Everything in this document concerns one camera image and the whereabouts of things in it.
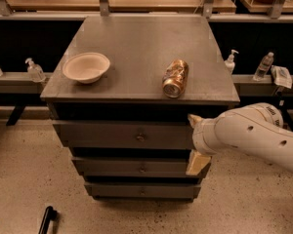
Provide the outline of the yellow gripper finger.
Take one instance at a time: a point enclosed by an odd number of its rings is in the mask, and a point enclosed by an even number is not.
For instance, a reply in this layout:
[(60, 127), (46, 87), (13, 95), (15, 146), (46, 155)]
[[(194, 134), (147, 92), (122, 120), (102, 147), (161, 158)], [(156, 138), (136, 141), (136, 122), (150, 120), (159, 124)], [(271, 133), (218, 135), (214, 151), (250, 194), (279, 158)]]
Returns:
[(197, 176), (211, 161), (211, 157), (201, 154), (197, 150), (192, 150), (189, 154), (187, 176)]
[(198, 116), (198, 115), (189, 114), (188, 115), (188, 121), (189, 121), (191, 127), (193, 129), (195, 129), (196, 127), (198, 127), (202, 123), (203, 118)]

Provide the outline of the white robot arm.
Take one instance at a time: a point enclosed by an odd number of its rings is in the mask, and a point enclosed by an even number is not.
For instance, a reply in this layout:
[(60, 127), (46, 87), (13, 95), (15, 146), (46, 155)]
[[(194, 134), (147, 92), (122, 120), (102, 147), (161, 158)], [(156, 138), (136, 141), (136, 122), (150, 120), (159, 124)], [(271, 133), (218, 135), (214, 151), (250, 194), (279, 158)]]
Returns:
[(253, 155), (293, 174), (293, 132), (283, 129), (281, 113), (271, 104), (255, 103), (223, 112), (216, 118), (189, 114), (194, 149), (186, 174), (198, 175), (223, 149)]

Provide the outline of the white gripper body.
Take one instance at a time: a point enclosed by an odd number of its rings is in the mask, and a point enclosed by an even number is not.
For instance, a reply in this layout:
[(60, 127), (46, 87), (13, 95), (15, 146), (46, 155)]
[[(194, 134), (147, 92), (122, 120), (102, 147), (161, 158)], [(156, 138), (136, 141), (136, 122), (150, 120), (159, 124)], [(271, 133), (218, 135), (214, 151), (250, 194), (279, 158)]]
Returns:
[(216, 136), (215, 124), (214, 119), (207, 118), (203, 119), (202, 123), (193, 129), (193, 145), (197, 151), (204, 155), (215, 155), (225, 148), (225, 145)]

